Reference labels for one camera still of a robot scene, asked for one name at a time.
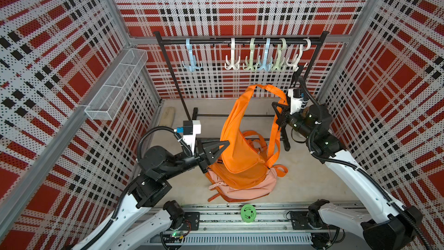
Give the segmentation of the orange sling bag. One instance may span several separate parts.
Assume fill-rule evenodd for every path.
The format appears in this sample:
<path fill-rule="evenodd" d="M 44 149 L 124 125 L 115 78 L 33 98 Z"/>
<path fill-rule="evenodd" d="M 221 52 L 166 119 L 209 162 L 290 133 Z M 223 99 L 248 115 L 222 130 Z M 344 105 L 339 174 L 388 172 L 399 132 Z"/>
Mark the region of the orange sling bag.
<path fill-rule="evenodd" d="M 218 162 L 210 167 L 212 172 L 234 189 L 252 188 L 262 183 L 266 174 L 272 170 L 276 171 L 278 177 L 284 177 L 288 173 L 285 166 L 276 163 L 281 151 L 281 130 L 277 124 L 277 116 L 274 116 L 269 142 L 261 138 L 248 139 L 259 134 L 255 131 L 240 130 L 242 119 L 256 88 L 269 91 L 280 98 L 279 104 L 288 106 L 284 92 L 270 84 L 249 86 L 235 102 L 220 137 L 230 145 L 223 151 Z M 254 142 L 258 142 L 260 147 L 254 147 Z"/>

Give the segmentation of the pink sling bag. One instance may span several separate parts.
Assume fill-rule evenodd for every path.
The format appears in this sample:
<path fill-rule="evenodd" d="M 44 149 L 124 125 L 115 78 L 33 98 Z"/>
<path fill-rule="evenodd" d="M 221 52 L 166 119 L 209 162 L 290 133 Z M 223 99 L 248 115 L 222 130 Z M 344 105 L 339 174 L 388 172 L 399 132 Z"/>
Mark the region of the pink sling bag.
<path fill-rule="evenodd" d="M 221 197 L 228 203 L 246 203 L 247 201 L 259 199 L 268 196 L 274 190 L 278 180 L 276 169 L 270 169 L 265 179 L 258 185 L 247 189 L 235 189 L 228 186 L 213 171 L 209 170 L 206 176 L 212 183 L 209 186 L 209 190 L 217 192 L 208 199 L 208 202 L 214 201 L 218 197 Z"/>

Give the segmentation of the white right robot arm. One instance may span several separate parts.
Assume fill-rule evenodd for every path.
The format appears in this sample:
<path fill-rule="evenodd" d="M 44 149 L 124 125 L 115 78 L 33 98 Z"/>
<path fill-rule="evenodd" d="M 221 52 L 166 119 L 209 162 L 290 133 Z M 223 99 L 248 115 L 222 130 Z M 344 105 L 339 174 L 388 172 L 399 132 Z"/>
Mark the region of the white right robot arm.
<path fill-rule="evenodd" d="M 432 244 L 421 231 L 423 214 L 414 206 L 407 207 L 373 179 L 330 133 L 332 117 L 309 92 L 302 77 L 293 77 L 287 90 L 288 104 L 273 103 L 280 128 L 290 126 L 305 137 L 312 157 L 333 171 L 358 197 L 367 213 L 334 205 L 319 199 L 308 207 L 307 224 L 313 230 L 335 227 L 330 240 L 312 237 L 313 247 L 327 250 L 337 242 L 341 230 L 362 238 L 373 250 L 400 250 L 418 238 L 426 249 Z"/>

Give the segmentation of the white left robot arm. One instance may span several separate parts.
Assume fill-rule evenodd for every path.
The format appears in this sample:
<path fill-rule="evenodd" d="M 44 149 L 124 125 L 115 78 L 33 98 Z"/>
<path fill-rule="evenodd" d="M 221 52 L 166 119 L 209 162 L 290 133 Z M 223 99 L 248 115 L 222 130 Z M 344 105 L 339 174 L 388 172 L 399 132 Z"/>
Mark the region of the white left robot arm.
<path fill-rule="evenodd" d="M 145 139 L 157 131 L 173 134 L 182 151 L 171 154 L 165 148 L 155 146 L 144 150 Z M 155 207 L 171 190 L 168 182 L 184 172 L 199 167 L 207 173 L 217 162 L 229 141 L 201 142 L 198 121 L 185 121 L 183 127 L 167 126 L 151 128 L 139 141 L 136 150 L 139 175 L 122 191 L 114 211 L 86 238 L 67 246 L 69 250 L 135 250 L 152 237 L 168 230 L 177 230 L 185 224 L 185 212 L 177 201 L 164 204 L 163 208 L 138 226 L 134 223 Z"/>

